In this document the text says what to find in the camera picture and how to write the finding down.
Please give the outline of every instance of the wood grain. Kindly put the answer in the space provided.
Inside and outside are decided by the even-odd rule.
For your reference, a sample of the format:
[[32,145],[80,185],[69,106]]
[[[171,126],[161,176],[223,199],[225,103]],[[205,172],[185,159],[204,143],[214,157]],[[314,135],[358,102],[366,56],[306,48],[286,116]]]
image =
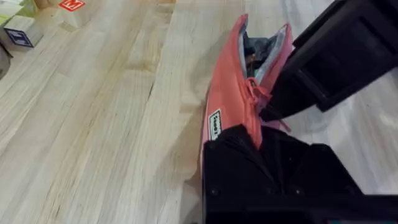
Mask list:
[[[256,37],[289,21],[297,36],[331,1],[96,2],[74,32],[42,11],[43,39],[0,80],[0,223],[200,223],[205,96],[235,20],[248,12]],[[395,76],[287,119],[366,193],[398,193]]]

